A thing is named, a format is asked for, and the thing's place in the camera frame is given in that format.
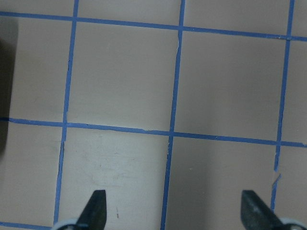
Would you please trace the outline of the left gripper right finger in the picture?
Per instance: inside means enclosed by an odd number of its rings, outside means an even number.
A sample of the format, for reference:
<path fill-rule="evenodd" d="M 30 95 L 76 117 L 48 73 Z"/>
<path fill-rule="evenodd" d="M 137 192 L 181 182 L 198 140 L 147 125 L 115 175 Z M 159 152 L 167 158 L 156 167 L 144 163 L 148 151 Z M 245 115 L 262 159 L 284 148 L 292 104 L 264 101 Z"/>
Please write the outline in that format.
<path fill-rule="evenodd" d="M 241 193 L 241 222 L 246 230 L 287 229 L 253 190 Z"/>

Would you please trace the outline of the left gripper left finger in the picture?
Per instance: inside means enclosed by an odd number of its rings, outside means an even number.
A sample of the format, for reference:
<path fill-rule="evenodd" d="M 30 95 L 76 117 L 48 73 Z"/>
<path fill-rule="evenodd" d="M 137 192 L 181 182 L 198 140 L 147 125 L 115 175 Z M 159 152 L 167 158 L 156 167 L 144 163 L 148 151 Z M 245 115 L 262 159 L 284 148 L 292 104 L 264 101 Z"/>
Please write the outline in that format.
<path fill-rule="evenodd" d="M 77 219 L 77 230 L 104 230 L 106 226 L 106 191 L 95 190 Z"/>

